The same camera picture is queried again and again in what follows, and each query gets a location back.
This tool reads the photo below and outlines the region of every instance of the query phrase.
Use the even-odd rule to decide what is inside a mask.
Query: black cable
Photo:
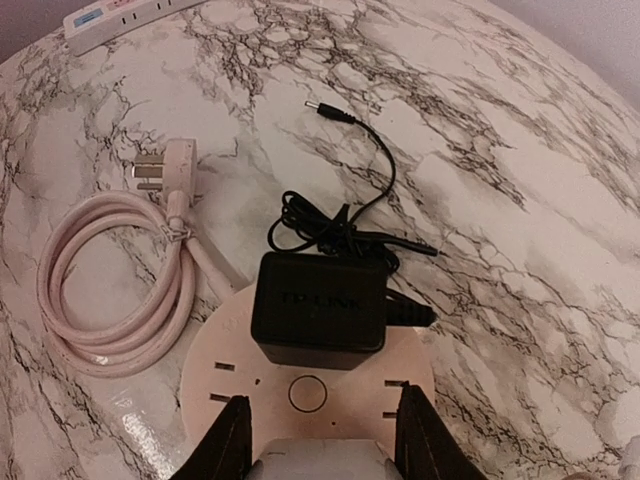
[[[276,252],[300,252],[315,245],[319,252],[326,255],[382,260],[387,265],[389,275],[398,270],[400,259],[387,248],[387,245],[395,245],[432,257],[438,255],[438,250],[427,244],[412,242],[383,232],[359,231],[356,228],[356,220],[371,206],[391,193],[397,176],[396,161],[378,133],[366,123],[331,105],[324,103],[316,105],[310,102],[306,102],[305,105],[315,108],[317,113],[325,118],[356,124],[366,130],[389,160],[391,178],[386,188],[361,206],[351,218],[349,218],[348,204],[342,205],[336,216],[329,218],[299,193],[291,190],[285,192],[282,195],[282,215],[271,226],[267,235],[271,249]],[[304,243],[293,248],[281,248],[276,245],[273,236],[281,223],[294,230]]]

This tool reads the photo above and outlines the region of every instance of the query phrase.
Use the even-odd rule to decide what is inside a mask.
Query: marble table
[[[437,409],[491,479],[616,478],[640,433],[640,116],[592,71],[482,1],[213,0],[87,55],[60,31],[0,66],[0,476],[166,479],[189,455],[180,369],[215,308],[132,378],[76,374],[47,350],[35,300],[52,226],[94,192],[132,189],[136,152],[194,137],[197,212],[249,279],[280,195],[363,218],[446,256],[401,252],[397,288],[441,321],[424,333]],[[67,274],[94,325],[131,311],[162,242],[116,229]]]

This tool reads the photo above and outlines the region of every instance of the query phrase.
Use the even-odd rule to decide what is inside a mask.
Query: black power adapter
[[[383,348],[388,324],[435,321],[430,307],[389,295],[381,261],[268,253],[251,335],[273,363],[350,370]]]

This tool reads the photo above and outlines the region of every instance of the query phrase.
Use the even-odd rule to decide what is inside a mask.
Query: power strip
[[[65,17],[69,49],[82,55],[131,30],[206,0],[101,0]]]

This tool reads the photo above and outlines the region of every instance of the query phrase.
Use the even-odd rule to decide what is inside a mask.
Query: round power strip
[[[278,438],[376,440],[393,458],[401,384],[419,385],[434,402],[433,371],[416,331],[388,327],[384,349],[354,370],[275,365],[251,338],[255,286],[209,317],[182,371],[187,436],[198,444],[226,402],[249,397],[254,459]]]

